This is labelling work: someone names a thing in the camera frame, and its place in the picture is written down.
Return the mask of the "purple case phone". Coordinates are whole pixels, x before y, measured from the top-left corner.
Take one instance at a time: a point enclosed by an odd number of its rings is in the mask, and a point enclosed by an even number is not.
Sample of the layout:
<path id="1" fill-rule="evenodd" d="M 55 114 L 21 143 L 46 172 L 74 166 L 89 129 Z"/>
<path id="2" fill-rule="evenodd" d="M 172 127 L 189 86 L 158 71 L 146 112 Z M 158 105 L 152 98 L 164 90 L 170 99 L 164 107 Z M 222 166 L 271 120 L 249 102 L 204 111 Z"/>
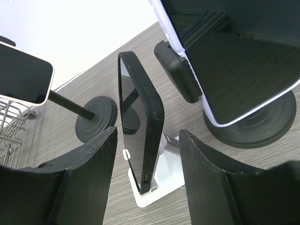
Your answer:
<path id="1" fill-rule="evenodd" d="M 258 111 L 300 83 L 297 0 L 151 0 L 188 63 L 216 127 Z"/>

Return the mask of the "black case phone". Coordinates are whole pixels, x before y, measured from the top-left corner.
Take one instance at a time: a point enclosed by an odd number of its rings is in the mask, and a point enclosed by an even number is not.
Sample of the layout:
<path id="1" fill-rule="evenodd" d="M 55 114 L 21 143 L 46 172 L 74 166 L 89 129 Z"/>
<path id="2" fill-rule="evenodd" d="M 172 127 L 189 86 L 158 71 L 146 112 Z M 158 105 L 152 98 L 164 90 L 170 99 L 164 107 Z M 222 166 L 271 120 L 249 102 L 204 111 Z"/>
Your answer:
<path id="1" fill-rule="evenodd" d="M 133 51 L 118 54 L 123 142 L 138 193 L 150 191 L 165 111 L 160 95 Z"/>

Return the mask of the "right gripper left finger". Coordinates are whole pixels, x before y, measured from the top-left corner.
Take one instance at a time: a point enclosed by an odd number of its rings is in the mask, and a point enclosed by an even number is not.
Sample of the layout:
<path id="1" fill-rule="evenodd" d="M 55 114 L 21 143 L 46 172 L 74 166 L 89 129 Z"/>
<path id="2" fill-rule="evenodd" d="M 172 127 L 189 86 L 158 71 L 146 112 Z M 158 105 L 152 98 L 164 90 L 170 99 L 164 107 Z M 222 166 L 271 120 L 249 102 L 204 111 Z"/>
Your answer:
<path id="1" fill-rule="evenodd" d="M 103 223 L 117 149 L 117 128 L 38 167 L 0 168 L 3 225 Z"/>

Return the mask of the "grey wire dish rack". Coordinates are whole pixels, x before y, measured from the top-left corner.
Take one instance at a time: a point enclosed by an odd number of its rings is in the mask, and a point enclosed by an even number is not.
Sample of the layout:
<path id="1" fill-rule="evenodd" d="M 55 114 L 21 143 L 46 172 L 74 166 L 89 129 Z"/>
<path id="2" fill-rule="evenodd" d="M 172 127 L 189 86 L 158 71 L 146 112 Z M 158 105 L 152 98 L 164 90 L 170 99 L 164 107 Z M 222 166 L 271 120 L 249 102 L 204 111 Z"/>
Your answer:
<path id="1" fill-rule="evenodd" d="M 38 116 L 30 106 L 10 100 L 0 100 L 0 164 L 15 169 L 17 167 L 23 141 L 17 137 L 24 131 L 23 125 Z"/>

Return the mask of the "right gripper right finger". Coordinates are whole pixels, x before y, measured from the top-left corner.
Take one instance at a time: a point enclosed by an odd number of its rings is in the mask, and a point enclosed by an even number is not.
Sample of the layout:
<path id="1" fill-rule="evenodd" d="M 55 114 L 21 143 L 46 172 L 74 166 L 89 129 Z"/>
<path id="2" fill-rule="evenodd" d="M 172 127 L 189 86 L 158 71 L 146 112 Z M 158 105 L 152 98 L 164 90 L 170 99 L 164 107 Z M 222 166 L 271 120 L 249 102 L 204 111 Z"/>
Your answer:
<path id="1" fill-rule="evenodd" d="M 225 155 L 187 130 L 180 131 L 179 142 L 192 224 L 299 224 L 299 161 L 264 170 Z"/>

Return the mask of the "black round phone stand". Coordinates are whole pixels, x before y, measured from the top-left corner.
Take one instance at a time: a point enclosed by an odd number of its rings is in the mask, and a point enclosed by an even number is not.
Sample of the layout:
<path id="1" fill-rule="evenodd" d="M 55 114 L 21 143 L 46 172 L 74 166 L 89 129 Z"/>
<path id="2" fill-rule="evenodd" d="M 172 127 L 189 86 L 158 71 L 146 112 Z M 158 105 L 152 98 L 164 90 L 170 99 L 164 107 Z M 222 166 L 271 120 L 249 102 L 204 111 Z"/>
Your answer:
<path id="1" fill-rule="evenodd" d="M 191 104 L 200 100 L 201 91 L 192 78 L 188 62 L 168 42 L 160 41 L 154 54 L 183 98 Z M 296 99 L 292 91 L 267 104 L 253 114 L 227 126 L 216 127 L 204 114 L 209 131 L 221 142 L 242 149 L 255 149 L 279 140 L 292 126 L 296 116 Z"/>

